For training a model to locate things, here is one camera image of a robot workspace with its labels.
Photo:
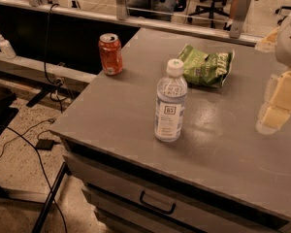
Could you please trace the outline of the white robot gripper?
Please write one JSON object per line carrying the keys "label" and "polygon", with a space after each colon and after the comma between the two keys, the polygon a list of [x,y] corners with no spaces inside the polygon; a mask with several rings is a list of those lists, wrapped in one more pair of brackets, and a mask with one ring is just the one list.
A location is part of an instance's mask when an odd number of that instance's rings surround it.
{"label": "white robot gripper", "polygon": [[[255,48],[273,52],[276,60],[291,67],[291,13],[280,27],[274,28]],[[291,117],[291,68],[280,76],[271,75],[256,123],[256,130],[265,135],[274,134]]]}

